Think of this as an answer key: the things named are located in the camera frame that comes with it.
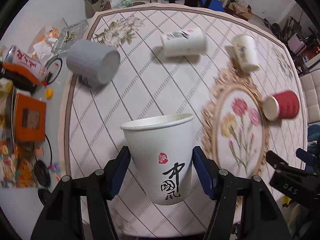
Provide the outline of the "orange gift box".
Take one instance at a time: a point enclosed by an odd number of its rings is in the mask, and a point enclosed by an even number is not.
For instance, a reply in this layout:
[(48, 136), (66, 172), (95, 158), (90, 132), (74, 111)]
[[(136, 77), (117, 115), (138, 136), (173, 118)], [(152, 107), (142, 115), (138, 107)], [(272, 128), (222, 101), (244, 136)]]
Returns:
[(14, 136), (17, 142), (45, 141), (46, 103), (18, 93), (14, 107)]

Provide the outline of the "floral patterned table mat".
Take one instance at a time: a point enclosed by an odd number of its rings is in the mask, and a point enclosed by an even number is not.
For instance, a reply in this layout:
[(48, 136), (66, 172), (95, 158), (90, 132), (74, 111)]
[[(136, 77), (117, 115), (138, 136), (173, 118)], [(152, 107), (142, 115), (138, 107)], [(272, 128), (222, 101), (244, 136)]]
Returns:
[[(200, 27), (204, 54), (165, 57), (161, 35)], [(260, 69), (243, 72), (232, 41), (252, 36)], [(85, 38), (115, 46), (120, 66), (105, 87), (90, 90), (76, 76), (68, 80), (65, 147), (73, 178), (89, 176), (117, 156), (125, 144), (121, 125), (151, 116), (190, 113), (192, 144), (209, 147), (209, 156), (236, 176), (274, 172), (264, 154), (273, 150), (301, 168), (298, 148), (307, 146), (304, 93), (288, 49), (269, 33), (227, 15), (183, 5), (148, 4), (96, 13)], [(294, 119), (269, 121), (264, 100), (295, 92)]]

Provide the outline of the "grey ribbed plastic mug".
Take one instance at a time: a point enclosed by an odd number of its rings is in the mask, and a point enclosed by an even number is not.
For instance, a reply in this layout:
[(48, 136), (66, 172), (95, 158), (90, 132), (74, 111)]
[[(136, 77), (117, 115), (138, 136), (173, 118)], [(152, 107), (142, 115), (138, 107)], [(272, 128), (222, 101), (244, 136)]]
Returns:
[(81, 83), (95, 89), (113, 79), (120, 65), (120, 54), (108, 45), (78, 40), (67, 52), (66, 64)]

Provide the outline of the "white paper cup with barcode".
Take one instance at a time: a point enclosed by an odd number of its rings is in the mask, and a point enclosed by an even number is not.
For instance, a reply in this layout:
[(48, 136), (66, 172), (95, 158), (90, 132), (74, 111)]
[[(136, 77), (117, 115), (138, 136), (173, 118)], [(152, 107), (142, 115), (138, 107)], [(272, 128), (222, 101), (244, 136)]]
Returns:
[(204, 54), (207, 39), (200, 27), (181, 29), (161, 35), (165, 57)]

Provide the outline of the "red corrugated paper cup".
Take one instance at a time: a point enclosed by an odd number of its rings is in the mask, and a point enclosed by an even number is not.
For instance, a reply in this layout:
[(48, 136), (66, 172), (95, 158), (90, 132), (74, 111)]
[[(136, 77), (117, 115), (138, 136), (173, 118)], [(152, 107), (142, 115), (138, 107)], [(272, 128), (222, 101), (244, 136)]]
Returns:
[(286, 90), (267, 97), (263, 102), (263, 113), (269, 121), (294, 119), (298, 115), (299, 107), (297, 94)]

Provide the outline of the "red white snack package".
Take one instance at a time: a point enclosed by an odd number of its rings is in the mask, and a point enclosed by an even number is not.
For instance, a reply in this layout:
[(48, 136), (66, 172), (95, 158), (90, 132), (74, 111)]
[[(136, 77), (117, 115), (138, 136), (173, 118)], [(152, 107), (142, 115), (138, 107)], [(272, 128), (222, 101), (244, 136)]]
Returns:
[(37, 86), (45, 83), (48, 74), (46, 67), (29, 57), (16, 45), (1, 46), (1, 63), (4, 69), (27, 78)]

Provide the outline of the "yellow bottle cap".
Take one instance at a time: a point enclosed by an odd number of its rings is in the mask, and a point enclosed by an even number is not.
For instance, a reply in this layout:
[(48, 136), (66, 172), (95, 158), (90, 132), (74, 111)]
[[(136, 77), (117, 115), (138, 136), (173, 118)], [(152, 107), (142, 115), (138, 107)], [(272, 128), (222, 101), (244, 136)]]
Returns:
[(47, 99), (51, 99), (54, 95), (54, 91), (51, 88), (46, 89), (45, 97)]

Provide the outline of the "clear glass tray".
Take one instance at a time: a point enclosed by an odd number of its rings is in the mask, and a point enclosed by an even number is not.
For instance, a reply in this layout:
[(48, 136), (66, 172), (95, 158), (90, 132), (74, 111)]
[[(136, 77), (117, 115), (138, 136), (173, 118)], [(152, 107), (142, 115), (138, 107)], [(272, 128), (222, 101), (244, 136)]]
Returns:
[(57, 41), (54, 43), (51, 52), (54, 55), (62, 54), (71, 48), (71, 46), (77, 41), (83, 38), (88, 28), (88, 20), (82, 20), (78, 23), (64, 27)]

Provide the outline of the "small white calligraphy paper cup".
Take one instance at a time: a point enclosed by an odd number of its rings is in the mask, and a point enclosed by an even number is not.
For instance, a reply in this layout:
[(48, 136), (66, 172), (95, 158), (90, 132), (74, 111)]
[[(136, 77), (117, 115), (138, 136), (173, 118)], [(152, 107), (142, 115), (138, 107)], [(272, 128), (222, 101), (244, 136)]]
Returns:
[(260, 69), (255, 39), (246, 34), (233, 38), (232, 45), (243, 72), (255, 72)]

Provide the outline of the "yellow plastic bag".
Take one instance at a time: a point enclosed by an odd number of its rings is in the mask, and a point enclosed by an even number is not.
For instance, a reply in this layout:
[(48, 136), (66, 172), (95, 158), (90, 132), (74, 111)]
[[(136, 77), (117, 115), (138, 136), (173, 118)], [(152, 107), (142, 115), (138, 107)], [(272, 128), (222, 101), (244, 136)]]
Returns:
[(7, 97), (9, 93), (11, 92), (14, 84), (11, 80), (8, 80), (6, 78), (1, 78), (0, 79), (0, 100), (1, 103), (6, 102)]

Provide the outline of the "white paper cup with calligraphy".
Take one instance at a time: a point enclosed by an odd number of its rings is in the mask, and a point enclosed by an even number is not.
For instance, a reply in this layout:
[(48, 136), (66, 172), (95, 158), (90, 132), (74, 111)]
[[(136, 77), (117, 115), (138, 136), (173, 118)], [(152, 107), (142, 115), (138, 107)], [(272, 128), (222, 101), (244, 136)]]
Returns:
[(148, 198), (174, 205), (191, 187), (192, 114), (162, 115), (121, 125)]

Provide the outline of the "colourful snack bag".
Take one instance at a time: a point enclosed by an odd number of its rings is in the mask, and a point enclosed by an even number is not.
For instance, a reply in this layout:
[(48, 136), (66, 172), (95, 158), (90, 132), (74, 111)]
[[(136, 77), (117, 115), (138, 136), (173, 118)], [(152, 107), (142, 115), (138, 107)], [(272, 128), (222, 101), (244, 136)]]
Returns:
[(32, 164), (35, 157), (31, 144), (1, 141), (1, 188), (37, 187)]

